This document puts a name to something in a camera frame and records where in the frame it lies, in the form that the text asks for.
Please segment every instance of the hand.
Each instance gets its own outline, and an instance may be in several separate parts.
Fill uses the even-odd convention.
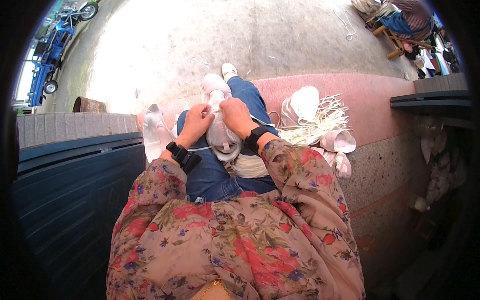
[[[245,140],[250,136],[250,131],[258,127],[258,124],[252,121],[247,105],[240,99],[230,97],[223,100],[220,108],[225,125],[241,139]]]
[[[209,104],[202,103],[195,105],[187,112],[183,129],[175,140],[177,145],[188,149],[207,131],[208,126],[215,119],[215,115],[207,115],[204,118],[202,112],[208,112],[210,108]]]

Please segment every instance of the blue apron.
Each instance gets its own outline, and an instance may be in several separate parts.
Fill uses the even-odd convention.
[[[431,19],[430,21],[423,27],[417,30],[411,30],[410,26],[408,25],[407,21],[402,17],[401,12],[393,12],[388,16],[383,17],[380,19],[383,25],[385,25],[388,29],[391,29],[395,32],[400,34],[412,36],[417,32],[421,32],[428,27],[432,27]]]

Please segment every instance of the floral blouse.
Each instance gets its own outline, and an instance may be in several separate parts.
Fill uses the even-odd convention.
[[[278,190],[185,200],[187,176],[154,160],[112,234],[108,299],[189,299],[221,278],[234,299],[365,298],[357,245],[322,155],[276,139],[262,159]]]

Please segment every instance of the gold necklace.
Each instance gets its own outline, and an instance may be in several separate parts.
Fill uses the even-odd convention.
[[[208,290],[211,289],[213,286],[216,286],[216,285],[220,285],[223,288],[223,291],[228,295],[230,300],[233,300],[232,296],[228,292],[225,285],[222,283],[221,279],[215,279],[214,281],[212,281],[212,283],[207,287],[206,290],[204,290],[204,292],[200,295],[200,297],[197,298],[197,300],[200,300],[201,298],[203,298],[205,296],[205,294],[208,292]]]

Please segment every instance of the jeans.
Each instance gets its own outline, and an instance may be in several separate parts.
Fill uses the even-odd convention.
[[[232,77],[227,82],[232,90],[232,96],[243,101],[250,114],[265,123],[271,123],[267,115],[266,105],[258,89],[248,81],[244,81],[240,77]],[[185,124],[185,115],[187,110],[182,112],[177,122],[177,133],[183,129]],[[275,128],[266,126],[267,129],[278,136]],[[190,149],[198,149],[208,147],[205,135],[203,135]],[[239,196],[245,191],[254,191],[259,194],[270,192],[276,189],[276,186],[270,176],[261,178],[240,178],[230,177],[229,173],[223,167],[221,161],[217,159],[211,149],[195,151],[202,157],[202,161],[188,174],[187,178],[187,194],[190,201],[194,202],[198,197],[203,198],[206,202],[215,200],[228,200]],[[244,155],[255,155],[250,150],[243,148],[241,153]]]

